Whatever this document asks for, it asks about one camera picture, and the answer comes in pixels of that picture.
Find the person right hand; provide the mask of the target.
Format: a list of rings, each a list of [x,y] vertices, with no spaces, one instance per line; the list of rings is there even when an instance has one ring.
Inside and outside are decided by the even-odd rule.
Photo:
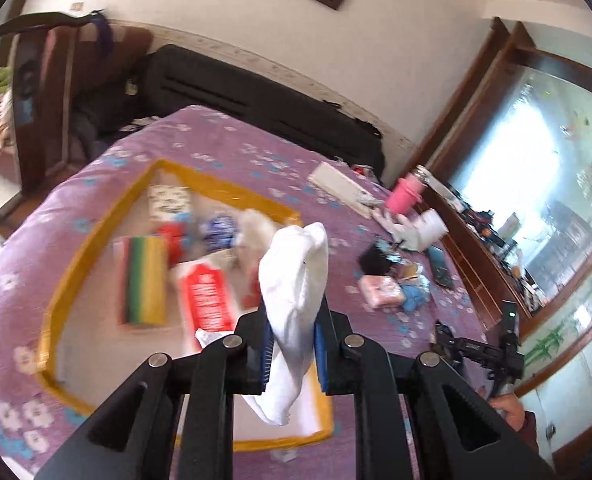
[[[505,422],[516,432],[519,432],[525,423],[525,409],[520,399],[513,393],[502,394],[488,401],[495,409],[504,413]]]

